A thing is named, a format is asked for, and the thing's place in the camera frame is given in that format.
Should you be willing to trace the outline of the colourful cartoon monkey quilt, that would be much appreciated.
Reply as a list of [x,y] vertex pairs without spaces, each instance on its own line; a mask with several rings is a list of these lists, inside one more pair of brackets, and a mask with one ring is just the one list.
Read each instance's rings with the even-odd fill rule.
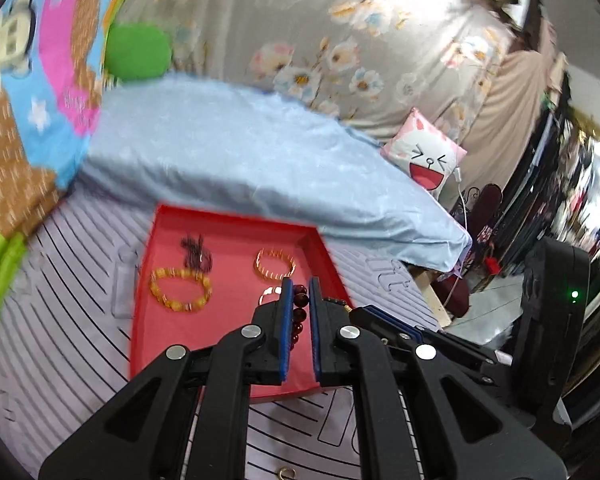
[[99,118],[122,0],[0,0],[0,305]]

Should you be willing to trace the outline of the thin gold bangle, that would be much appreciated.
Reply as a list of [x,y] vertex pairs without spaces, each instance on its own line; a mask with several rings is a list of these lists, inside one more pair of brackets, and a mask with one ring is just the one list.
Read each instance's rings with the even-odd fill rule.
[[282,293],[282,288],[280,286],[270,286],[266,288],[258,300],[258,305],[262,306],[262,304],[267,304],[268,302],[273,302],[279,300],[279,296]]

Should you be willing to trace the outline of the pink bunny face cushion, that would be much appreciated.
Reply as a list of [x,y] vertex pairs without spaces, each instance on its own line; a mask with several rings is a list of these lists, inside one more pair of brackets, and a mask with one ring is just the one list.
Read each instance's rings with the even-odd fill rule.
[[466,151],[428,122],[417,108],[412,108],[399,132],[381,148],[380,154],[438,198]]

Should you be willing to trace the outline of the dark red chair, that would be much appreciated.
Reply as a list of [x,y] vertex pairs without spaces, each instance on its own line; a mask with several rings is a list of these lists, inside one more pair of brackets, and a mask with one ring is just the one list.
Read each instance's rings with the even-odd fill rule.
[[462,318],[469,310],[469,287],[464,275],[478,256],[479,247],[486,242],[484,231],[488,229],[489,222],[498,210],[502,196],[501,188],[493,183],[487,184],[476,195],[467,218],[462,218],[471,239],[468,253],[450,274],[437,278],[432,284],[443,309],[449,312],[451,318]]

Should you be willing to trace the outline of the red cardboard tray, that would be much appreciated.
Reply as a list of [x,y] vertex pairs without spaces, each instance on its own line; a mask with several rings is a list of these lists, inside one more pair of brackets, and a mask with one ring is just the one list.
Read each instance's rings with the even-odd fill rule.
[[[181,240],[187,235],[202,235],[212,255],[212,295],[198,313],[163,307],[149,285],[152,271],[183,269]],[[262,248],[283,249],[296,259],[291,277],[295,283],[308,284],[316,276],[324,296],[350,299],[314,226],[162,204],[155,213],[137,280],[130,373],[139,373],[171,344],[206,348],[250,322],[261,292],[275,286],[253,270],[254,257]]]

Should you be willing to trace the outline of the green plush cushion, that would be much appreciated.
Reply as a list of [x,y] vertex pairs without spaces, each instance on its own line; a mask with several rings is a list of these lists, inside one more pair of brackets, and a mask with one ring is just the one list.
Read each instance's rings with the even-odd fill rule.
[[154,25],[132,23],[109,29],[105,49],[107,73],[122,81],[161,77],[170,70],[170,37]]

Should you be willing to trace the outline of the dark garnet bead strand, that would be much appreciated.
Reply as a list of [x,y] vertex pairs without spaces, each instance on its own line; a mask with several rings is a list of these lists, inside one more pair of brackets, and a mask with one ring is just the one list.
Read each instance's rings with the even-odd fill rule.
[[184,266],[186,269],[208,274],[212,269],[212,255],[204,244],[204,237],[187,235],[181,240],[181,248],[185,250]]

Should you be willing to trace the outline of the grey floral bedsheet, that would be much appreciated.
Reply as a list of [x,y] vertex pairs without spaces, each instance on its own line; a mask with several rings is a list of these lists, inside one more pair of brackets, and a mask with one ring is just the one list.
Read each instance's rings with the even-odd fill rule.
[[379,140],[419,110],[457,138],[512,42],[470,0],[123,0],[178,72],[276,92]]

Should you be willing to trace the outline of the light blue pillow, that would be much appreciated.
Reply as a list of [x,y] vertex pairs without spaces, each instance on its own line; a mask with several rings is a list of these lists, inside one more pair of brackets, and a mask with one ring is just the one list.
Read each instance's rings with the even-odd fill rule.
[[130,204],[309,224],[440,272],[471,245],[365,134],[283,96],[215,80],[169,75],[109,90],[76,178]]

